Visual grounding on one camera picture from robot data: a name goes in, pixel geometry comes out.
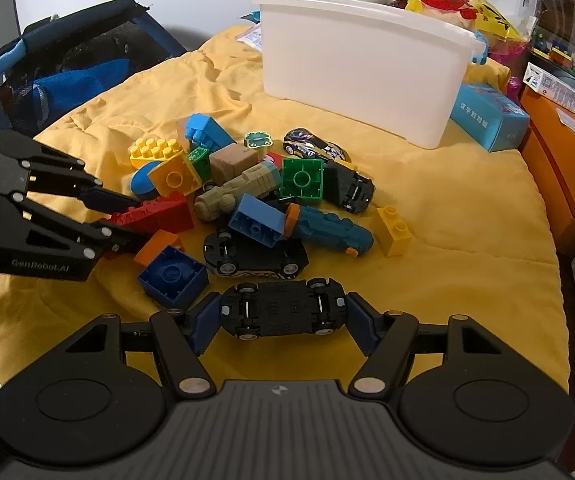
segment green toy block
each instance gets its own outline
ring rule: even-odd
[[[318,158],[284,158],[281,196],[305,200],[323,197],[323,161]]]
[[[194,148],[188,154],[188,160],[194,166],[201,180],[207,182],[212,177],[212,168],[210,167],[210,150],[207,148]]]

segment bed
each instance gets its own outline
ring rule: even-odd
[[[567,388],[558,261],[543,200],[519,152],[487,153],[452,122],[439,148],[423,150],[366,124],[269,97],[261,54],[235,40],[243,30],[228,29],[196,52],[138,73],[37,140],[82,158],[106,187],[127,192],[130,144],[149,134],[175,137],[177,122],[194,112],[211,115],[239,140],[258,130],[277,140],[292,128],[308,128],[345,148],[375,182],[372,205],[353,219],[368,226],[375,206],[394,205],[414,238],[407,254],[393,258],[385,258],[378,245],[358,258],[307,246],[311,263],[302,278],[334,278],[377,310],[410,312],[421,322],[472,316]],[[39,200],[78,221],[101,217],[73,199]],[[182,233],[188,254],[200,260],[202,241],[212,230],[197,221]],[[0,275],[0,382],[99,314],[146,320],[158,308],[138,284],[139,270],[130,256],[121,256],[101,260],[85,283]],[[210,290],[230,285],[232,280],[210,276]],[[338,378],[347,385],[363,360],[344,328],[325,337],[254,342],[221,330],[202,357],[217,383]],[[128,362],[155,373],[151,356],[130,354]],[[412,374],[439,362],[440,356],[421,356]]]

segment teal cardboard box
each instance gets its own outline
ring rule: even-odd
[[[450,118],[489,152],[517,148],[529,115],[496,88],[461,85]]]

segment white box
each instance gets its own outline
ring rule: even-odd
[[[523,83],[535,92],[547,97],[575,114],[575,89],[563,81],[531,63],[527,64]]]
[[[439,145],[465,70],[485,44],[409,10],[356,0],[254,0],[267,94]]]

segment blue round toy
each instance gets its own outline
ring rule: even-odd
[[[154,200],[159,196],[159,192],[148,177],[148,173],[159,164],[161,164],[160,160],[148,162],[145,166],[139,168],[132,177],[132,181],[130,182],[130,191],[139,200]]]

